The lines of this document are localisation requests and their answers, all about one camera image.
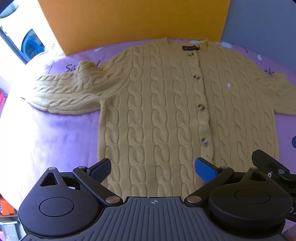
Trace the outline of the purple printed bed sheet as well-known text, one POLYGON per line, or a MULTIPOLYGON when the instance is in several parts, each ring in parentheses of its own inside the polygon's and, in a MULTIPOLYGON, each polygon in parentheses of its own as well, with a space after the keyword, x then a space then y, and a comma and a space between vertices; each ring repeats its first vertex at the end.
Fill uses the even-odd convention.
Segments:
MULTIPOLYGON (((1 117, 1 194, 17 209, 24 240, 285 240, 292 197, 253 162, 245 172, 232 168, 231 179, 202 205, 186 205, 187 196, 117 194, 123 204, 104 206, 82 190, 72 171, 102 160, 98 159, 100 111, 50 113, 33 107, 27 94, 41 76, 73 72, 81 61, 101 65, 148 42, 105 47, 85 60, 75 58, 74 65, 64 59, 48 72, 35 59, 19 74, 19 87, 10 93, 1 117)), ((287 70, 262 64, 246 50, 225 48, 269 75, 284 74, 295 86, 295 75, 287 70)), ((281 113, 275 114, 278 138, 277 114, 281 113)), ((295 141, 295 125, 288 125, 277 141, 279 157, 284 143, 295 141)))

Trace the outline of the grey headboard panel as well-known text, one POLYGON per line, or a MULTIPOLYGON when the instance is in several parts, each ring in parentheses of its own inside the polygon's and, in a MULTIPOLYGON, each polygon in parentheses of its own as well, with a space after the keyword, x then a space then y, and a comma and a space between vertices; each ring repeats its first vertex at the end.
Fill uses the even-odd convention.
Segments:
POLYGON ((295 72, 295 1, 231 1, 221 40, 295 72))

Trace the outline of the orange headboard panel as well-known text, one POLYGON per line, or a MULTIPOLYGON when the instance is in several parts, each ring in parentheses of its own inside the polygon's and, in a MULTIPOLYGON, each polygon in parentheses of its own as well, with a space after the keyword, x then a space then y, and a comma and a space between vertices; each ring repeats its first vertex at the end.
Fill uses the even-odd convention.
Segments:
POLYGON ((161 39, 220 41, 230 1, 39 1, 65 55, 161 39))

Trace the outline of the yellow cable knit cardigan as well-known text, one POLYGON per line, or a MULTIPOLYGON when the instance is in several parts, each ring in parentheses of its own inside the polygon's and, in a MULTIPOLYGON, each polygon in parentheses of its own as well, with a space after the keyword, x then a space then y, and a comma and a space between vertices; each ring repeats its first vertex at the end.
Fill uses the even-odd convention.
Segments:
POLYGON ((252 153, 278 157, 275 114, 295 115, 295 86, 213 42, 166 38, 127 48, 101 65, 44 75, 27 101, 56 114, 100 111, 104 185, 121 197, 186 197, 202 186, 194 162, 245 172, 252 153))

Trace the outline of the blue round basin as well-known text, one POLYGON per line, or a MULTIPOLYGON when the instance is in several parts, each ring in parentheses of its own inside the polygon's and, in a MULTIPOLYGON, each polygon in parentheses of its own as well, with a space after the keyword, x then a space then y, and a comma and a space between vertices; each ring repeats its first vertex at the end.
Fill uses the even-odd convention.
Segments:
POLYGON ((45 46, 33 29, 25 35, 21 45, 21 51, 27 58, 32 60, 35 56, 45 51, 45 46))

